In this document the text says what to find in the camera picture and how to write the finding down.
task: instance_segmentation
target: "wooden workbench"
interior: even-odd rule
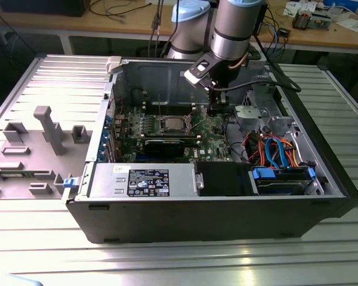
[[[107,6],[127,3],[126,0],[107,0]],[[358,53],[358,32],[352,32],[335,23],[329,30],[296,30],[292,28],[292,18],[282,15],[286,0],[270,0],[270,9],[281,27],[291,30],[287,48],[314,51],[351,52]],[[123,12],[145,5],[143,0],[136,0],[126,7],[120,7],[113,12]],[[104,13],[103,6],[98,3],[94,11]],[[126,23],[122,24],[105,16],[99,16],[87,11],[83,17],[66,17],[60,15],[37,15],[20,13],[1,13],[18,32],[46,33],[58,35],[64,51],[73,53],[70,46],[70,36],[91,36],[104,38],[148,39],[151,33],[151,23],[156,12],[156,5],[125,14]],[[171,23],[172,6],[165,5],[161,26],[162,40],[168,38],[173,27]],[[8,30],[0,19],[0,30]],[[272,35],[267,27],[260,33],[262,42],[271,42]]]

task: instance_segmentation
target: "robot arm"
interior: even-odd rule
[[[188,0],[180,3],[180,8],[184,12],[188,12],[189,7],[193,8],[192,5],[196,4],[198,8],[204,10],[208,4],[205,1]],[[198,18],[191,18],[190,21],[181,21],[180,28],[172,39],[170,52],[174,54],[175,51],[183,52],[191,48],[195,51],[196,48],[202,47],[207,40],[204,30],[207,25],[208,28],[214,25],[210,32],[210,51],[201,56],[184,74],[193,86],[201,86],[209,93],[210,105],[216,106],[223,101],[221,92],[214,92],[214,87],[228,87],[229,82],[237,77],[238,67],[241,66],[239,62],[242,62],[247,53],[260,7],[261,0],[220,0],[213,21],[209,20],[214,15],[212,10],[202,13]],[[173,21],[176,15],[175,9],[176,7],[172,16]],[[169,57],[183,58],[183,55],[170,56],[169,53]]]
[[[229,67],[247,53],[261,0],[221,0],[211,36],[211,51],[200,57],[184,76],[194,86],[211,92],[218,84],[225,87],[238,72]]]

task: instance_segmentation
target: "wire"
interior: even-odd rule
[[[300,92],[301,88],[299,85],[297,85],[293,80],[291,80],[286,74],[284,74],[284,72],[279,68],[279,66],[277,64],[275,64],[274,62],[272,62],[272,60],[270,59],[270,57],[267,55],[267,53],[264,51],[264,47],[260,42],[260,39],[254,35],[256,42],[258,44],[258,46],[260,47],[260,50],[263,52],[263,54],[266,56],[268,63],[281,75],[283,76],[288,82],[290,82],[293,86],[295,86],[295,88],[293,88],[292,86],[288,86],[286,89],[290,90],[290,91],[295,91],[295,92]]]
[[[138,9],[142,9],[142,8],[145,8],[145,7],[148,7],[148,6],[151,6],[152,5],[152,3],[148,3],[148,4],[146,4],[146,5],[143,5],[143,6],[139,6],[139,7],[136,7],[136,8],[133,8],[133,9],[130,9],[130,10],[127,10],[127,11],[124,11],[124,12],[120,12],[120,13],[116,13],[116,14],[113,14],[113,13],[107,13],[107,14],[101,14],[101,13],[98,13],[98,12],[95,12],[95,11],[93,11],[93,6],[95,5],[95,4],[97,4],[97,3],[99,3],[100,1],[102,1],[102,0],[96,0],[95,2],[93,2],[92,4],[90,4],[90,6],[89,6],[89,11],[90,12],[92,12],[93,14],[95,14],[95,15],[98,15],[98,16],[118,16],[118,15],[123,15],[123,14],[126,14],[126,13],[129,13],[129,12],[132,12],[132,11],[135,11],[135,10],[138,10]]]
[[[155,50],[154,50],[154,57],[155,57],[155,58],[156,58],[157,52],[158,52],[159,36],[161,35],[161,23],[162,23],[162,15],[163,15],[163,3],[164,3],[164,0],[162,0],[161,9],[159,10],[159,24],[158,24],[158,31],[157,31],[156,42],[155,42]]]
[[[214,91],[234,91],[235,89],[244,88],[246,86],[254,85],[256,83],[271,83],[272,85],[281,86],[282,88],[286,88],[291,91],[298,92],[297,88],[292,88],[289,85],[286,85],[286,84],[280,83],[280,82],[275,82],[273,80],[253,80],[252,82],[242,83],[241,85],[232,86],[230,88],[214,88]]]
[[[274,161],[272,160],[272,158],[270,157],[269,145],[270,145],[270,142],[271,142],[272,140],[275,140],[275,141],[277,142],[278,146],[279,146],[279,153],[280,153],[280,158],[281,158],[281,163],[282,163],[282,165],[283,165],[284,167],[288,167],[288,166],[289,166],[289,163],[288,163],[288,161],[286,160],[286,157],[285,157],[284,147],[282,146],[281,141],[280,141],[279,139],[277,139],[277,138],[274,138],[274,137],[270,137],[270,138],[267,140],[267,142],[265,143],[265,154],[266,154],[266,156],[267,156],[267,158],[268,158],[268,161],[271,162],[273,166],[279,168],[279,167],[278,167],[279,165],[277,165],[276,162],[274,162]]]
[[[249,53],[246,52],[245,55],[243,55],[243,57],[240,59],[240,61],[237,64],[235,64],[234,66],[228,66],[228,69],[234,70],[234,69],[240,67],[246,61],[246,58],[248,58],[248,54]]]
[[[152,29],[151,36],[150,36],[150,39],[149,39],[148,48],[147,48],[147,57],[150,57],[151,42],[153,40],[154,34],[155,34],[155,30]]]
[[[4,20],[4,18],[3,18],[1,15],[0,15],[0,19],[3,21],[4,24],[6,24],[6,25],[8,26],[8,28],[10,28],[10,29],[20,38],[20,40],[23,41],[23,43],[32,51],[32,53],[33,53],[34,55],[37,54],[37,53],[35,52],[35,50],[32,49],[32,47],[31,47],[30,45],[28,45],[28,43],[23,39],[23,37],[21,37],[21,36],[19,35],[19,33],[17,33],[17,32],[12,28],[12,26],[9,25],[8,22]]]
[[[297,159],[296,159],[296,150],[293,150],[293,159],[294,159],[294,164],[299,167],[300,165],[298,164],[297,162]]]
[[[277,35],[277,31],[276,31],[276,28],[271,25],[271,24],[268,24],[268,23],[265,23],[263,22],[264,25],[267,25],[268,27],[272,28],[273,29],[273,34],[274,34],[274,39],[276,41],[276,44],[274,45],[274,52],[276,52],[277,50],[277,45],[279,44],[279,36]]]
[[[178,22],[179,22],[179,0],[177,0],[177,18],[176,18],[176,23],[175,23],[175,29],[174,29],[174,31],[172,31],[171,35],[169,36],[169,38],[168,38],[166,44],[163,46],[163,50],[162,50],[162,52],[161,52],[161,56],[160,56],[160,57],[162,57],[162,56],[164,55],[164,53],[166,52],[167,47],[168,47],[168,45],[169,45],[169,43],[170,43],[172,37],[173,37],[173,36],[175,35],[175,33],[177,32],[177,30],[178,30]]]
[[[129,3],[123,4],[123,5],[115,5],[115,6],[111,6],[110,8],[106,8],[106,0],[102,0],[103,9],[105,11],[105,14],[106,14],[107,18],[109,18],[111,20],[114,20],[114,21],[119,21],[122,24],[126,24],[126,21],[121,19],[124,16],[123,15],[117,15],[117,16],[114,16],[114,17],[119,17],[119,18],[112,18],[112,16],[110,15],[111,14],[110,10],[113,9],[113,8],[124,7],[124,6],[130,5],[131,2],[132,2],[132,0],[129,0]]]

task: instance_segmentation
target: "power supply label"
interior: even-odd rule
[[[129,197],[169,197],[168,170],[130,170]]]

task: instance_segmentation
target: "electronic equipment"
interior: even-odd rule
[[[109,59],[84,172],[63,194],[91,242],[300,237],[358,204],[295,94],[252,85],[208,114],[208,94],[183,77],[191,65]],[[244,68],[235,83],[257,76],[275,73]]]
[[[0,0],[3,12],[82,17],[90,0]]]
[[[293,19],[294,29],[327,29],[331,24],[331,19],[326,13],[310,12],[299,9]]]

